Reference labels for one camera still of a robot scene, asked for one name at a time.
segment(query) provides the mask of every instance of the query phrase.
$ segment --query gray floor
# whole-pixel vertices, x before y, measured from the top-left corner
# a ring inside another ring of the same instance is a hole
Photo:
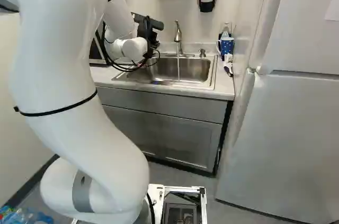
[[[215,201],[213,194],[215,178],[207,178],[189,172],[181,171],[163,165],[149,163],[150,182],[172,186],[204,186],[207,189],[207,217],[208,224],[284,224],[289,223],[260,214],[248,212]],[[44,212],[54,218],[56,224],[69,224],[71,220],[50,210],[42,201],[39,189],[21,203],[20,207],[31,207]]]

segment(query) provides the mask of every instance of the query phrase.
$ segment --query sink basin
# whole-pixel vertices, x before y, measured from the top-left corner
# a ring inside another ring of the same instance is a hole
[[[214,88],[212,85],[215,56],[151,58],[145,67],[121,73],[112,80],[153,85]]]

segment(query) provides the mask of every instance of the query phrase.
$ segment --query paper sign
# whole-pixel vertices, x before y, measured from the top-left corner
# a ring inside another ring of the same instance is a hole
[[[325,19],[339,21],[339,0],[331,0]]]

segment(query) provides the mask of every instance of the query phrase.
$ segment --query countertop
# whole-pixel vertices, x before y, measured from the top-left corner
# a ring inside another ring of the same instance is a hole
[[[224,71],[222,61],[219,56],[217,58],[216,83],[214,89],[194,89],[177,86],[170,87],[164,85],[151,85],[112,80],[112,78],[116,77],[120,73],[120,71],[113,67],[91,67],[91,74],[96,86],[228,101],[234,100],[235,96],[233,79],[230,78]]]

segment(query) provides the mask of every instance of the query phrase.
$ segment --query white refrigerator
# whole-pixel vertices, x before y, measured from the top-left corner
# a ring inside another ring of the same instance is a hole
[[[339,220],[339,0],[239,0],[216,198]]]

